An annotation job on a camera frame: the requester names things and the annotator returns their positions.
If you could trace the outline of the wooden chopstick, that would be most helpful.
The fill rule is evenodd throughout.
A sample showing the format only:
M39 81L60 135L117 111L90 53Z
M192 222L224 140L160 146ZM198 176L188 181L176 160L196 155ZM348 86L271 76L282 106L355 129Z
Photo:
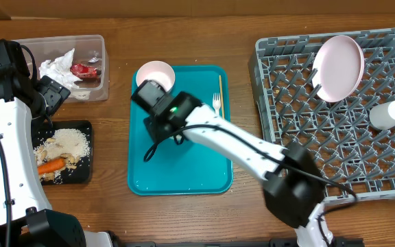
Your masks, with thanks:
M225 119L222 75L219 75L219 100L220 100L220 103L221 103L222 118Z

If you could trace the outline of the orange carrot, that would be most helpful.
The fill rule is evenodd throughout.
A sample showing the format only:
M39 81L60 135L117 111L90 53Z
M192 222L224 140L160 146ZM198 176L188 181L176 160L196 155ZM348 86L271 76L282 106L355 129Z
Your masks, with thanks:
M38 173L47 174L65 167L66 162L64 158L56 158L38 167Z

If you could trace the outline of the white round plate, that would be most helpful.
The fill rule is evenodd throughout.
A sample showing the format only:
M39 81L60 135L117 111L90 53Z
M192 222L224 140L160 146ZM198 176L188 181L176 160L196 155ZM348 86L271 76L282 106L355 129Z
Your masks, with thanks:
M319 98L325 102L338 102L351 95L358 87L364 72L363 51L354 39L339 35L328 39L317 52L312 79L319 85Z

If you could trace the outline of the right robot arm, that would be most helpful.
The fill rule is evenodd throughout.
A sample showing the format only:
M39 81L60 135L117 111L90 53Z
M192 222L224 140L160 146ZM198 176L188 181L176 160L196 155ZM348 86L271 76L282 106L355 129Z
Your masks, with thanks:
M299 246L332 246L333 234L324 219L326 179L309 151L297 143L276 145L220 117L209 105L184 91L176 96L145 80L131 99L148 118L145 125L153 157L164 140L191 141L240 165L262 186L267 210L296 232Z

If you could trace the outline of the white plastic fork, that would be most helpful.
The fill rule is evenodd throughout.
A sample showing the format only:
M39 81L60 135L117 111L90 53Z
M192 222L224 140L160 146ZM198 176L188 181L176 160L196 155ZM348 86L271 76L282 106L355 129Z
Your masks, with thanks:
M213 108L217 115L220 115L220 109L222 107L221 95L220 93L213 94L213 101L212 101Z

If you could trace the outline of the pile of peanuts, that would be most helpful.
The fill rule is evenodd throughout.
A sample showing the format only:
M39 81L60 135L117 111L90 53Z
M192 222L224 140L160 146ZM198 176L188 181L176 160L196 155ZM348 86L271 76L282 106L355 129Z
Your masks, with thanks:
M52 181L65 169L75 169L77 159L56 138L48 138L34 149L40 181Z

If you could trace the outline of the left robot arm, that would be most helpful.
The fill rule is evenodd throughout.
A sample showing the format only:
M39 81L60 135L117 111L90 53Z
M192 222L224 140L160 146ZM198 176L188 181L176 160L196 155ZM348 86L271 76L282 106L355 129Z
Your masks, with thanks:
M0 40L0 246L119 246L112 232L85 231L54 211L40 183L32 132L70 92L29 69L25 45Z

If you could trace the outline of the pink bowl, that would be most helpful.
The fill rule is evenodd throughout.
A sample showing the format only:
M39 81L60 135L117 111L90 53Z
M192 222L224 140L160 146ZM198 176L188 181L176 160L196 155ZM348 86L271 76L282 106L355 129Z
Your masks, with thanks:
M154 80L165 92L170 92L176 81L176 74L169 64L155 60L145 63L136 72L137 86L145 80Z

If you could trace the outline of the pile of white rice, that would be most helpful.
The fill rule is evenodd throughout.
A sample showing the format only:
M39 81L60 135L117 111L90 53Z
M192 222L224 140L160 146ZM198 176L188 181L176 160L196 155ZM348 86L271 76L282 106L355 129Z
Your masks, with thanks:
M89 131L76 128L61 128L43 130L34 139L34 149L43 144L48 138L56 138L77 159L75 169L65 169L60 176L52 181L40 181L43 185L86 183L91 177L91 141Z

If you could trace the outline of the white plastic cup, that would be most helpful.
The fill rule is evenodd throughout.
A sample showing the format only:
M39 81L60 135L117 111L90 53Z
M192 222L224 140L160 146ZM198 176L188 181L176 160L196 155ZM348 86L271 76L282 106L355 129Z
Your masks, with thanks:
M371 125L379 130L388 130L395 126L395 100L373 107L370 110Z

